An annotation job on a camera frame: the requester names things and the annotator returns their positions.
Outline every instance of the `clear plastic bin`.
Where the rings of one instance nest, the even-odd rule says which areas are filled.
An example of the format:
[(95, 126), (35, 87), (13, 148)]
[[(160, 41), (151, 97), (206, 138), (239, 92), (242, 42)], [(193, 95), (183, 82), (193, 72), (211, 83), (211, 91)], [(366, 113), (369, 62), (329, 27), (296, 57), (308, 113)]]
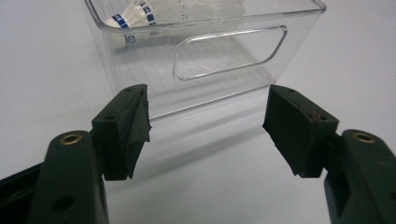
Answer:
[[(317, 0), (245, 0), (242, 17), (120, 29), (104, 21), (129, 1), (85, 2), (103, 32), (98, 46), (106, 48), (116, 91), (148, 84), (151, 120), (276, 83), (326, 10)], [(134, 42), (115, 49), (114, 36)]]

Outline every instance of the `plastic bin rim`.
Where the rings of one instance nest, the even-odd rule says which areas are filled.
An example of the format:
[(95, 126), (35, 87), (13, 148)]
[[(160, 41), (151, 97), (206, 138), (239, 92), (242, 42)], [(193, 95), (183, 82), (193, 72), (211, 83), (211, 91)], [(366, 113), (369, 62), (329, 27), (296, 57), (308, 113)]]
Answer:
[(314, 4), (318, 6), (316, 9), (308, 9), (308, 10), (299, 10), (299, 11), (289, 11), (289, 12), (278, 12), (278, 13), (270, 13), (270, 14), (262, 14), (262, 15), (252, 15), (252, 16), (244, 16), (244, 17), (236, 17), (236, 18), (226, 18), (226, 19), (216, 19), (210, 21), (188, 21), (183, 23), (174, 23), (174, 24), (158, 24), (155, 26), (143, 26), (143, 27), (136, 27), (136, 28), (115, 28), (106, 25), (99, 17), (96, 9), (93, 6), (91, 0), (84, 0), (88, 10), (91, 13), (93, 21), (95, 22), (96, 26), (102, 30), (103, 32), (109, 35), (137, 35), (137, 34), (144, 34), (150, 32), (160, 32), (162, 30), (169, 30), (181, 27), (188, 27), (193, 25), (204, 25), (204, 24), (214, 24), (214, 23), (222, 23), (222, 22), (245, 22), (245, 21), (262, 21), (262, 20), (274, 20), (274, 19), (281, 19), (287, 17), (298, 17), (298, 16), (306, 16), (306, 15), (313, 15), (313, 14), (322, 14), (326, 11), (326, 5), (321, 2), (320, 0), (310, 0)]

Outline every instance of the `shuttlecock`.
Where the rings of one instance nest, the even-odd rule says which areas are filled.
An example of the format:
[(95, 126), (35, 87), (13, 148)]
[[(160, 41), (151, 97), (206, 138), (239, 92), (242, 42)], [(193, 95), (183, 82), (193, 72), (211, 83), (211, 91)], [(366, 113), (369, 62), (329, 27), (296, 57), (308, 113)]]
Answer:
[[(134, 28), (155, 24), (204, 21), (242, 16), (244, 0), (133, 0), (121, 13), (108, 18), (105, 24), (117, 28)], [(117, 49), (133, 38), (112, 36)]]

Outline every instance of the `badminton shuttlecock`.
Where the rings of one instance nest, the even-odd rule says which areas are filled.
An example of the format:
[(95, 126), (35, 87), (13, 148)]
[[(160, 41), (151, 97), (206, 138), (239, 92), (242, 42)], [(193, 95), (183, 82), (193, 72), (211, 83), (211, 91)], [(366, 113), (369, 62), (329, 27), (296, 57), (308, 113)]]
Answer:
[[(155, 24), (205, 21), (243, 16), (244, 0), (133, 0), (121, 13), (105, 21), (117, 28), (134, 28)], [(117, 49), (126, 46), (127, 38), (112, 36)]]

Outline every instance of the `white background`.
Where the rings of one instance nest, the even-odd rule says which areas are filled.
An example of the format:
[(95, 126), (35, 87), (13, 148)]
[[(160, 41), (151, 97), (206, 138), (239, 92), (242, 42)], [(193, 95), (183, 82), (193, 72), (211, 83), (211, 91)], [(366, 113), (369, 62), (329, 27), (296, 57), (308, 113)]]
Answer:
[[(396, 152), (396, 2), (326, 0), (278, 85)], [(82, 0), (0, 1), (0, 178), (112, 98)], [(106, 183), (111, 223), (330, 223), (321, 179), (300, 179), (261, 128), (268, 90), (155, 125), (134, 180)]]

